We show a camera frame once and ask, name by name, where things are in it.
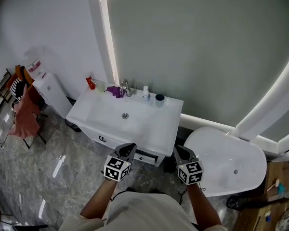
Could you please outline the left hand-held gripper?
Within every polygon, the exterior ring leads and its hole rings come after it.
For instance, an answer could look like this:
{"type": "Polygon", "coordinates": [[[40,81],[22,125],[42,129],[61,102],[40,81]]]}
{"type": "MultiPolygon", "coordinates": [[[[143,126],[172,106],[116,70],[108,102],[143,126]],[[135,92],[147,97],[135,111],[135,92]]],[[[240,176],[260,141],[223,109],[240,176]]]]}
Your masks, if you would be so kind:
{"type": "MultiPolygon", "coordinates": [[[[135,143],[125,143],[115,148],[115,154],[117,156],[134,157],[136,150],[137,145],[135,143]]],[[[120,182],[130,173],[130,170],[130,162],[108,155],[104,164],[103,176],[108,180],[120,182]]]]}

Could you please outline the dark blue cup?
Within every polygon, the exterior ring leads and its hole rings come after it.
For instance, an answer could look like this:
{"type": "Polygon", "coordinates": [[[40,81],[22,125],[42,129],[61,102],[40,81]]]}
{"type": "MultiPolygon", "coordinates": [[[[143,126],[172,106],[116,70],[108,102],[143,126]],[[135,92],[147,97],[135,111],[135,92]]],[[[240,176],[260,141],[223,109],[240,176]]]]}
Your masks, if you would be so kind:
{"type": "Polygon", "coordinates": [[[156,107],[162,107],[165,101],[165,96],[163,94],[156,94],[155,95],[155,102],[156,102],[156,107]]]}

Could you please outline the red bottle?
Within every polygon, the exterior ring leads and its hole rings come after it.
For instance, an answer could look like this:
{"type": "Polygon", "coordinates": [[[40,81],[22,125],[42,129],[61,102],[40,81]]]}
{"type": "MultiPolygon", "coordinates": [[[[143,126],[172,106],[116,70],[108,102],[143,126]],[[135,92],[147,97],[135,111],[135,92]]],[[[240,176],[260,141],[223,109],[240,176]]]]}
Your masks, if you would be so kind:
{"type": "Polygon", "coordinates": [[[91,90],[94,90],[96,88],[96,84],[92,78],[92,73],[91,72],[87,72],[85,74],[85,78],[86,78],[86,81],[88,83],[88,86],[90,87],[91,90]]]}

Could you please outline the person's left forearm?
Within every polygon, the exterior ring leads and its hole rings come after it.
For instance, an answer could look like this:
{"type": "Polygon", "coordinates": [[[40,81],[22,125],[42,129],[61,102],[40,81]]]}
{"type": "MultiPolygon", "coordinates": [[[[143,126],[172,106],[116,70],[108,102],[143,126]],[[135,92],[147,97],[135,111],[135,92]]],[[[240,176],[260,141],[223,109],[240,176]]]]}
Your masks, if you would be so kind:
{"type": "Polygon", "coordinates": [[[80,215],[87,219],[102,219],[117,183],[115,180],[104,180],[89,202],[84,206],[80,215]]]}

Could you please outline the person's right forearm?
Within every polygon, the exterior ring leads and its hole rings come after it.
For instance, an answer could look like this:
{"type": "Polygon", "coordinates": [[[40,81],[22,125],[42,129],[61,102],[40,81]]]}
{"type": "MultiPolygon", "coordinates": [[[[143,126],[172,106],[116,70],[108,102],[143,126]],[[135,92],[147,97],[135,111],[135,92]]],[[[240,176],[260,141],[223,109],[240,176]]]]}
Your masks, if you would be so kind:
{"type": "Polygon", "coordinates": [[[187,185],[187,192],[201,230],[222,224],[216,210],[197,184],[187,185]]]}

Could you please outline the black slipper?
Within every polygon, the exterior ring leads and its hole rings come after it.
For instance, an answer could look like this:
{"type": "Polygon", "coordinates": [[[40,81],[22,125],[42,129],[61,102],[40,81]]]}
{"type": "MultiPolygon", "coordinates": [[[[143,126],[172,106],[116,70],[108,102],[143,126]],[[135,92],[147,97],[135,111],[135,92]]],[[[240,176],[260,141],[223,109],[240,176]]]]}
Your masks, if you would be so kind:
{"type": "Polygon", "coordinates": [[[177,163],[173,156],[166,157],[164,159],[164,166],[163,166],[164,173],[173,174],[177,171],[177,163]]]}

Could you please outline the white vanity drawer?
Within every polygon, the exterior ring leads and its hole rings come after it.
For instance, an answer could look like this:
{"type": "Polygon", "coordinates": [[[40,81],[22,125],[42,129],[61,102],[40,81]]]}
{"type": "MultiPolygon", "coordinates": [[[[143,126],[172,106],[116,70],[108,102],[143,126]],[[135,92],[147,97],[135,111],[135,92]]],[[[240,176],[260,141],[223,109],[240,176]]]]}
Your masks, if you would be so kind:
{"type": "Polygon", "coordinates": [[[134,160],[138,160],[138,161],[145,162],[147,164],[155,165],[158,159],[158,156],[150,154],[150,153],[146,153],[141,150],[136,150],[133,158],[134,160]]]}

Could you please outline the white vanity sink cabinet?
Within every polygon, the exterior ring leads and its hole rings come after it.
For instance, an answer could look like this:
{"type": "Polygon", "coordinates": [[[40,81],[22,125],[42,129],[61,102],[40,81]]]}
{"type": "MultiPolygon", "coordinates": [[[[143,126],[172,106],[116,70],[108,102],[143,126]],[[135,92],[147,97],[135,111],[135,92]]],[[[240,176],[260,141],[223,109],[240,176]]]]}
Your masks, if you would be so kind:
{"type": "Polygon", "coordinates": [[[136,143],[137,149],[158,156],[158,167],[172,155],[176,140],[182,100],[165,97],[162,107],[156,107],[155,94],[150,100],[137,90],[131,97],[116,98],[112,93],[87,88],[67,115],[92,141],[115,149],[124,143],[136,143]]]}

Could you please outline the white bathtub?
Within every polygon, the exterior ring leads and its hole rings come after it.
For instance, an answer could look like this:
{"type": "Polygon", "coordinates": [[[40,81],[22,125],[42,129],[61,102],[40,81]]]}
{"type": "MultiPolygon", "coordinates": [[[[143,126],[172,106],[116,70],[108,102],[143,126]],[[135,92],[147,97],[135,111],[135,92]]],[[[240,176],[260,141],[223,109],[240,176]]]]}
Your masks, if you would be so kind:
{"type": "Polygon", "coordinates": [[[200,185],[206,197],[253,190],[265,178],[267,162],[262,149],[229,133],[202,127],[188,136],[184,146],[203,165],[200,185]]]}

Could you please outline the chrome faucet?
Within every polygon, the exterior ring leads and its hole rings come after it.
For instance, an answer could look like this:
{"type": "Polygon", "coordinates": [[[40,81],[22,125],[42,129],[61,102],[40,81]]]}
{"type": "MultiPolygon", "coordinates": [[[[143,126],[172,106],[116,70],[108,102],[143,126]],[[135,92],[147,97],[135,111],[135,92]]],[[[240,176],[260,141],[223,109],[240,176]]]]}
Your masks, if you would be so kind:
{"type": "Polygon", "coordinates": [[[133,94],[137,93],[137,88],[131,88],[128,84],[127,79],[123,79],[120,84],[119,94],[123,98],[124,95],[131,97],[133,94]]]}

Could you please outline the person's white shirt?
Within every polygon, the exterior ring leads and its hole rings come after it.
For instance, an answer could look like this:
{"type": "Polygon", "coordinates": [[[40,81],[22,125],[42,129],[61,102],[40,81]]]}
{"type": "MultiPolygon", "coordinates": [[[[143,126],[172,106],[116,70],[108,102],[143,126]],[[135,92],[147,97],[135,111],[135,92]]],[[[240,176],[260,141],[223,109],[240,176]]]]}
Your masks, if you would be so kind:
{"type": "Polygon", "coordinates": [[[68,216],[59,231],[198,231],[167,194],[124,192],[110,203],[106,221],[68,216]]]}

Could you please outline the black round item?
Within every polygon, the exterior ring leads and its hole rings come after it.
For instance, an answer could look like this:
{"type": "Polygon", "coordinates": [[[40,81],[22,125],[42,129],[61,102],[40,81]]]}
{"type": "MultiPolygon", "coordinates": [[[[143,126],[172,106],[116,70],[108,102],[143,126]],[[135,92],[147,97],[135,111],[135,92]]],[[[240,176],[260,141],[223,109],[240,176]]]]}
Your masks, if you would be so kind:
{"type": "Polygon", "coordinates": [[[241,211],[242,209],[244,209],[244,205],[245,199],[242,198],[242,196],[240,195],[231,195],[226,201],[227,208],[236,211],[241,211]]]}

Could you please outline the pink cloth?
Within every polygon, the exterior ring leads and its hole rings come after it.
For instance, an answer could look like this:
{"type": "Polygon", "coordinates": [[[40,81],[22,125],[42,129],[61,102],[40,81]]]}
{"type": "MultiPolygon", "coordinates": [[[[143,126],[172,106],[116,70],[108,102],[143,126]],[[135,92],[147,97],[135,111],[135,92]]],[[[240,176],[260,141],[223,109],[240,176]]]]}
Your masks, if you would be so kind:
{"type": "Polygon", "coordinates": [[[21,139],[37,135],[40,126],[36,117],[40,115],[39,107],[29,98],[27,85],[24,86],[23,96],[15,106],[14,127],[8,132],[8,135],[14,135],[21,139]]]}

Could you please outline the black white striped cloth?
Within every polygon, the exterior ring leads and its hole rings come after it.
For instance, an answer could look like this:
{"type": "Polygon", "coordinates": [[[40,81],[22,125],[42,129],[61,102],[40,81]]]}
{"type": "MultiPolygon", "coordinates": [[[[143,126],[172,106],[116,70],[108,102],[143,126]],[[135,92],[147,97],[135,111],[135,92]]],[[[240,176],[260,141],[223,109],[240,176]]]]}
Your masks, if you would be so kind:
{"type": "Polygon", "coordinates": [[[26,81],[17,78],[9,87],[12,96],[15,97],[18,101],[20,101],[23,96],[25,85],[26,81]]]}

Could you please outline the orange chair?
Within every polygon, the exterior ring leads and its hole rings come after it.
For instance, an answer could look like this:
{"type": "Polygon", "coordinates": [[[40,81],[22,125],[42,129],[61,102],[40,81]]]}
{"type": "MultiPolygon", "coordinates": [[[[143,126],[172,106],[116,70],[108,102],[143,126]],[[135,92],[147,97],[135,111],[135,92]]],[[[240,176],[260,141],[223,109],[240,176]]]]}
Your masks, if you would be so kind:
{"type": "Polygon", "coordinates": [[[33,78],[29,75],[24,66],[17,65],[15,67],[15,73],[21,81],[24,81],[27,84],[28,87],[30,87],[34,82],[33,78]]]}

